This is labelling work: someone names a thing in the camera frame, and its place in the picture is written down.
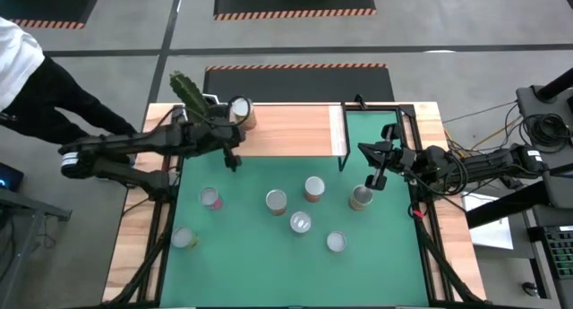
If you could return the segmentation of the backlit keyboard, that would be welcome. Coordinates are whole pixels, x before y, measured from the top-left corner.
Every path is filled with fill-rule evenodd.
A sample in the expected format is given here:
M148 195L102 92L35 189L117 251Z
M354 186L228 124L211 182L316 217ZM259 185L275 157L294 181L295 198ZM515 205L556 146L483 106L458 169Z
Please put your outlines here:
M573 226L543 227L543 246L556 279L573 279Z

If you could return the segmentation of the green cactus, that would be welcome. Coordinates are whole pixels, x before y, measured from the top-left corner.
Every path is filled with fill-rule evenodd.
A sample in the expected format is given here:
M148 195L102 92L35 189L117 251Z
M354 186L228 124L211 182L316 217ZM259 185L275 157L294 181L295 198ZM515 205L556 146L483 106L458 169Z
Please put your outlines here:
M185 107L198 116L206 116L209 111L207 100L195 82L185 74L174 71L169 75L169 84L174 94L184 103Z

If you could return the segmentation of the grey equipment cart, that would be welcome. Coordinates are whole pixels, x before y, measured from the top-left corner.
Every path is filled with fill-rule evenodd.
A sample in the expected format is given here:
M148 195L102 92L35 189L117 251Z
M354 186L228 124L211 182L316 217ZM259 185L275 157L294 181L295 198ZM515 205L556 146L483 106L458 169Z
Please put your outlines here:
M569 108L569 98L573 98L573 88L562 92L553 103L543 103L538 100L530 87L517 89L518 107L523 117L556 114L573 131L573 112ZM573 164L571 144L567 144L561 150L558 147L545 147L535 142L533 146L541 152L541 157L549 168ZM553 207L573 209L573 177L552 176L547 172L543 174L542 179Z

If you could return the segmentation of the black round pole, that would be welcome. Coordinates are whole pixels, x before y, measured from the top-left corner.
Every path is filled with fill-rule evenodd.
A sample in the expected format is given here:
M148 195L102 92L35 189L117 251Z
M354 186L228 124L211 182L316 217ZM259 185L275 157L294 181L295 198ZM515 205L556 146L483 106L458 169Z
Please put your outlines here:
M535 91L535 96L544 103L553 103L563 91L573 87L573 67L564 74Z

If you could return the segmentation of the white paper sheet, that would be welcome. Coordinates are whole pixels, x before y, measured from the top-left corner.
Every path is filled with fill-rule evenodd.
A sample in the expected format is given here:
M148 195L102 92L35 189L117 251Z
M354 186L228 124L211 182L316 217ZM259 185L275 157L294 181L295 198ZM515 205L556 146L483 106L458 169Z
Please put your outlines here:
M486 203L493 202L495 198L479 193L469 193L462 198L464 209L469 212ZM491 223L470 229L470 236L474 245L488 246L505 250L513 250L513 240L510 232L509 218L498 219Z

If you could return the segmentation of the pink chicken soup can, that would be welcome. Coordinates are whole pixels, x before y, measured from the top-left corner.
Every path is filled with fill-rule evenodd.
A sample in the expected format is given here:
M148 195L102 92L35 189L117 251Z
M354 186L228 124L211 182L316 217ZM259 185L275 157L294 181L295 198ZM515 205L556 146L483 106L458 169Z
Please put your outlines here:
M218 190L213 187L205 187L201 190L200 202L204 207L210 210L218 210L223 206L223 201Z

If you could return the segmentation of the person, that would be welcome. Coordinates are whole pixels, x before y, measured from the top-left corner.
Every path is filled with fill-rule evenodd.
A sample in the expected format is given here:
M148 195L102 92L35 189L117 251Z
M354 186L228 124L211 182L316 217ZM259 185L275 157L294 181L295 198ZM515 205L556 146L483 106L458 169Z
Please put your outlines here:
M61 108L112 134L137 133L46 56L28 32L0 17L0 126L59 145L87 137Z

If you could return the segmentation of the orange pineapple can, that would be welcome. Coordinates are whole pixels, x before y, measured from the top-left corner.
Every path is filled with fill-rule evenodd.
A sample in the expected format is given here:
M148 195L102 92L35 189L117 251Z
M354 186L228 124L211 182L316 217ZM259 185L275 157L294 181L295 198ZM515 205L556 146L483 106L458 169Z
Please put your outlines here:
M318 202L325 191L325 184L320 177L310 176L304 183L304 196L308 202Z

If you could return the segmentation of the yellow-green label can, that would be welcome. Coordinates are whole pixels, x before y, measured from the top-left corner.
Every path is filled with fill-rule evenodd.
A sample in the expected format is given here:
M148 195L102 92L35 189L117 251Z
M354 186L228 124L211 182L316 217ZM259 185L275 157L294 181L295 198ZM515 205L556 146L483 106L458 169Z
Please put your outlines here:
M171 236L171 245L180 249L193 249L199 243L196 233L188 227L177 227Z

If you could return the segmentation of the black floor mat hazard stripes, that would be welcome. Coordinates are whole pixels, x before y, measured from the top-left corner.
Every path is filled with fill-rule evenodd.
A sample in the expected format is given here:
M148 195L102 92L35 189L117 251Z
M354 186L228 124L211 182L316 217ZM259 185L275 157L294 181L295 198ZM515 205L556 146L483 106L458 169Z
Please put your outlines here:
M374 0L215 0L216 21L368 16Z
M0 16L22 28L80 30L98 0L0 0Z
M254 102L340 102L361 96L393 102L384 63L212 65L203 92L222 101L243 96Z

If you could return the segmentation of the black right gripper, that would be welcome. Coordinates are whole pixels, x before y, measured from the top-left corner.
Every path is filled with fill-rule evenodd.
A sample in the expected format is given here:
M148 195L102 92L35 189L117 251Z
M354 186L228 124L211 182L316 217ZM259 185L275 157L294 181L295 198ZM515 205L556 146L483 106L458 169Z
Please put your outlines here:
M382 191L385 188L387 177L385 177L383 173L386 169L388 169L387 165L389 161L389 153L394 149L407 148L407 147L395 148L393 145L394 140L402 138L401 132L402 132L402 126L400 124L387 124L381 130L381 137L382 137L381 142L375 142L375 143L360 142L358 144L358 149L365 156L368 165L370 167L375 168L375 173L373 175L368 175L364 184L371 190ZM403 172L394 172L390 169L390 171L397 174L408 172L409 170Z

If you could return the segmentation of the orange can white dots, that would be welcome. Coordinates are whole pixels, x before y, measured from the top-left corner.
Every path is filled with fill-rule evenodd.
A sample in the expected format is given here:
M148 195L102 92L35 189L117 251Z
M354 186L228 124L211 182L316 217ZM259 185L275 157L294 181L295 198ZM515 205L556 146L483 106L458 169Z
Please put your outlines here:
M273 215L281 216L287 209L287 195L279 189L270 190L265 197L265 203Z

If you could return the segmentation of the green beans can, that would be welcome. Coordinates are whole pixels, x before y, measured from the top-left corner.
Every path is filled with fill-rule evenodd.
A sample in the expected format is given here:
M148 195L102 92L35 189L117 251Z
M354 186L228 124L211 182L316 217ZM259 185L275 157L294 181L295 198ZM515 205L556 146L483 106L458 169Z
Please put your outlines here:
M230 118L245 131L251 131L257 125L254 105L247 98L239 97L230 103Z

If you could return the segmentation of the grey metal desk frame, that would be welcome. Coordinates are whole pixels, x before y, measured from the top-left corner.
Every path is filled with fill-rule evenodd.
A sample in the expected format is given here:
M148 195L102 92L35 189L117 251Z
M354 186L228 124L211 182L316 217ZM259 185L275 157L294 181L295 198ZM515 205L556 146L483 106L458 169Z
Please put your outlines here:
M0 188L0 309L7 309L47 216L68 221L70 210Z

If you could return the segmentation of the corn can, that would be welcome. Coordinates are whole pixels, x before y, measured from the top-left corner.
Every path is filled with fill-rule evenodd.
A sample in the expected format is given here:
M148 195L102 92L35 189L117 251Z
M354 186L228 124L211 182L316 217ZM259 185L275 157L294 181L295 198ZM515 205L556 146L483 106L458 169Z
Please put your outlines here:
M362 211L372 202L373 192L365 185L358 185L349 196L348 205L352 210Z

